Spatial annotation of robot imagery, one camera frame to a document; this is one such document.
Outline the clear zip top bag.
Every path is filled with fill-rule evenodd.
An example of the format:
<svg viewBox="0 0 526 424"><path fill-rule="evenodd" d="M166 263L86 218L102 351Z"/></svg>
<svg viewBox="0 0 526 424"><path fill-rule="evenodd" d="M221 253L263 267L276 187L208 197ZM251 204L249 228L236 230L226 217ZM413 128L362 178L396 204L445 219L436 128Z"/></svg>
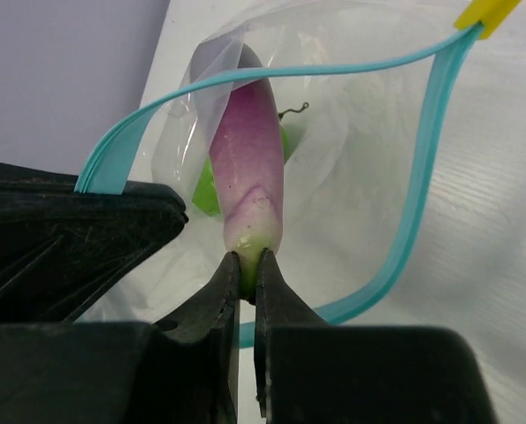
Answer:
<svg viewBox="0 0 526 424"><path fill-rule="evenodd" d="M178 90L98 142L78 193L119 194L136 170L186 202L190 221L90 311L157 318L196 292L225 248L224 217L192 202L231 91L267 78L294 150L276 253L331 323L378 303L412 252L454 82L480 25L453 1L268 1L194 50Z"/></svg>

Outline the fake green pepper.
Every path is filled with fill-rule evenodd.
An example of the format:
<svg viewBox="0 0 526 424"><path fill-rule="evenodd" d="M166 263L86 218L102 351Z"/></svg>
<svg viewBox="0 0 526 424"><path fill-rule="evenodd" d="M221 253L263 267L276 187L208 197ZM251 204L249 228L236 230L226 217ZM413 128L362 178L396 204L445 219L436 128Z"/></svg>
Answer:
<svg viewBox="0 0 526 424"><path fill-rule="evenodd" d="M280 125L282 136L282 147L284 163L293 153L293 144L288 140L288 133L283 125ZM194 190L193 204L207 216L218 216L221 214L217 191L215 187L213 171L210 158L207 157L202 167L202 172Z"/></svg>

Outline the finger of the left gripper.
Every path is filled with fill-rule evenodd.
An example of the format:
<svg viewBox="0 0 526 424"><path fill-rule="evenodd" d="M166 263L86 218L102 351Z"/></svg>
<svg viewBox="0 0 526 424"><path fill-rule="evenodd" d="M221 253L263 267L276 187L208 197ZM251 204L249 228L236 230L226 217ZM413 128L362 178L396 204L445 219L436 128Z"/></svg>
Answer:
<svg viewBox="0 0 526 424"><path fill-rule="evenodd" d="M0 163L0 224L50 220L106 220L153 215L181 232L185 202L167 185L128 181L121 194L76 193L77 177Z"/></svg>
<svg viewBox="0 0 526 424"><path fill-rule="evenodd" d="M186 223L172 207L0 220L0 323L75 320Z"/></svg>

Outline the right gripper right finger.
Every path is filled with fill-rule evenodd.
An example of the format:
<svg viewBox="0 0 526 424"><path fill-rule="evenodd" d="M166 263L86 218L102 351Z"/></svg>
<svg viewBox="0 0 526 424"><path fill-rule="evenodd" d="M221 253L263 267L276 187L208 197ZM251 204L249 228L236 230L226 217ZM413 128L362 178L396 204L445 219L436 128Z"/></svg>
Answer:
<svg viewBox="0 0 526 424"><path fill-rule="evenodd" d="M269 423L493 423L476 355L434 326L334 326L286 283L271 250L255 287L257 400Z"/></svg>

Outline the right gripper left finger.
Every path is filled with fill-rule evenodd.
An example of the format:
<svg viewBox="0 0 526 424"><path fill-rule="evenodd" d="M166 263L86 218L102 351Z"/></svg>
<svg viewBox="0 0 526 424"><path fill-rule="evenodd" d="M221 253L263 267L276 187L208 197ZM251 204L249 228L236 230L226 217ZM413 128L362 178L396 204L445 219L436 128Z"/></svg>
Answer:
<svg viewBox="0 0 526 424"><path fill-rule="evenodd" d="M234 423L240 265L154 324L0 325L0 423Z"/></svg>

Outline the yellow zip slider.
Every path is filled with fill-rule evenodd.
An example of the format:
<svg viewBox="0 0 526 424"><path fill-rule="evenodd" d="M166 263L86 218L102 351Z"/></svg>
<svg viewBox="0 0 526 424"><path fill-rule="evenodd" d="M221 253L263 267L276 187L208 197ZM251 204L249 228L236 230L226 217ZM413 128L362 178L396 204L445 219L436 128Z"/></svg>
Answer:
<svg viewBox="0 0 526 424"><path fill-rule="evenodd" d="M472 0L454 22L458 30L480 25L479 40L488 39L521 0Z"/></svg>

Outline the fake purple eggplant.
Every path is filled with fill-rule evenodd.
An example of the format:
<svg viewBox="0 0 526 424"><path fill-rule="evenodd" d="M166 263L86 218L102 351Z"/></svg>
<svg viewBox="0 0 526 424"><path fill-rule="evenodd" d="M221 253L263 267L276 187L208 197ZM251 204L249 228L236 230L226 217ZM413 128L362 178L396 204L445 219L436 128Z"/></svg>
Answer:
<svg viewBox="0 0 526 424"><path fill-rule="evenodd" d="M240 296L253 302L260 255L276 252L283 235L283 138L267 78L242 81L231 91L209 159L225 248L240 259Z"/></svg>

